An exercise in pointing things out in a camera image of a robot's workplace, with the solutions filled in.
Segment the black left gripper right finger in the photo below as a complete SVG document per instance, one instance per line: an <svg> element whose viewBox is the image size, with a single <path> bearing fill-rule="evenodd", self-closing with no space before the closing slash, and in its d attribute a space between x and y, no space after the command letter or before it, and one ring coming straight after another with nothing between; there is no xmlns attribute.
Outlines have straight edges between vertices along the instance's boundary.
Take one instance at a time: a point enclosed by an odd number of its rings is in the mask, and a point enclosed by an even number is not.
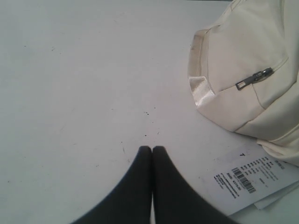
<svg viewBox="0 0 299 224"><path fill-rule="evenodd" d="M182 177L166 149L152 150L153 200L157 224L235 224L204 200Z"/></svg>

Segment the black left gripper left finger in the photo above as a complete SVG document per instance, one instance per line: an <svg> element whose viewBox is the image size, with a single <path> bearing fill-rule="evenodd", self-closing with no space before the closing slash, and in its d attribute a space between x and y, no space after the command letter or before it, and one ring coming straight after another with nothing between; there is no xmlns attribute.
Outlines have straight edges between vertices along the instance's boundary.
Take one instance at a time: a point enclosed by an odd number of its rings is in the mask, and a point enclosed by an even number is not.
<svg viewBox="0 0 299 224"><path fill-rule="evenodd" d="M76 224L149 224L152 203L152 151L141 146L114 189Z"/></svg>

